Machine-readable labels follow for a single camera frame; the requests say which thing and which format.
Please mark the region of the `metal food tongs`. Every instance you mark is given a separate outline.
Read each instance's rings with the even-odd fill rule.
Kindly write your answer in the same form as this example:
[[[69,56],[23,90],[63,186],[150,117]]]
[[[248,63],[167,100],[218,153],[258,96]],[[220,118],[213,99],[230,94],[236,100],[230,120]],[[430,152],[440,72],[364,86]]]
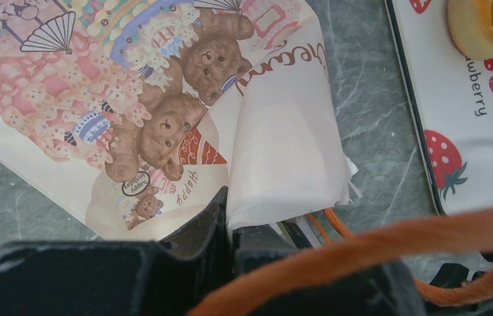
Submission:
[[[284,238],[298,249],[319,248],[322,243],[303,217],[295,217],[278,223]]]

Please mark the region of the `orange fake donut bread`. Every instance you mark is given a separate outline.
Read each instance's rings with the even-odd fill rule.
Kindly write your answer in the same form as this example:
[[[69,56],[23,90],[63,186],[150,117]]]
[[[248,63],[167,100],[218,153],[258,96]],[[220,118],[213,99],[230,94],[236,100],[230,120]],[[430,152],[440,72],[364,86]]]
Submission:
[[[493,58],[493,1],[451,0],[446,7],[455,46],[475,60]]]

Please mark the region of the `beige paper gift bag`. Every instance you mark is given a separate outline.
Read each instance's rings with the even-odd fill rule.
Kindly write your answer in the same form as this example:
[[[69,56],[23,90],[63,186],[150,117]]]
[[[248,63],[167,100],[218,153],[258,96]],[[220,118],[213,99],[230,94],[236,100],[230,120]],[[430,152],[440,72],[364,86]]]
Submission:
[[[0,1],[0,162],[103,241],[158,241],[227,187],[230,277],[184,315],[253,315],[389,261],[427,313],[493,309],[493,207],[351,233],[357,188],[305,1]],[[234,274],[232,233],[319,248]]]

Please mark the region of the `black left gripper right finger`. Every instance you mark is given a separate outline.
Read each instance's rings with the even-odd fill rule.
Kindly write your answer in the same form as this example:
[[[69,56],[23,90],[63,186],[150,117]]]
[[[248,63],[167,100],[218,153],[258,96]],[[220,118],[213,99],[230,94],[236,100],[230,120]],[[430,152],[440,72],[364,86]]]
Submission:
[[[268,263],[320,244],[311,229],[287,224],[279,234],[270,225],[232,233],[234,274],[241,276]],[[426,315],[408,267],[389,261],[322,286],[283,294],[253,315]]]

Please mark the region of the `strawberry print white tray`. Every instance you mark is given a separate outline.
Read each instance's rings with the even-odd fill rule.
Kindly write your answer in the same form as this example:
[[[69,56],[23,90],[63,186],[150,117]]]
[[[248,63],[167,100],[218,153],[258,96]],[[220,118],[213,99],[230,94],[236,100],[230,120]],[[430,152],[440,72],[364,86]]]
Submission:
[[[434,206],[455,215],[493,207],[493,57],[453,43],[450,16],[469,2],[387,1],[411,115]]]

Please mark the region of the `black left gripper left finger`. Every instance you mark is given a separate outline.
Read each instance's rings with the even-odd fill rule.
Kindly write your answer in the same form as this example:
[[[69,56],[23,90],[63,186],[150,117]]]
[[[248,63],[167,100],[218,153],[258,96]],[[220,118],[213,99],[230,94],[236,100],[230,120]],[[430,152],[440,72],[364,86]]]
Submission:
[[[158,241],[0,247],[0,315],[184,315],[230,277],[228,189]]]

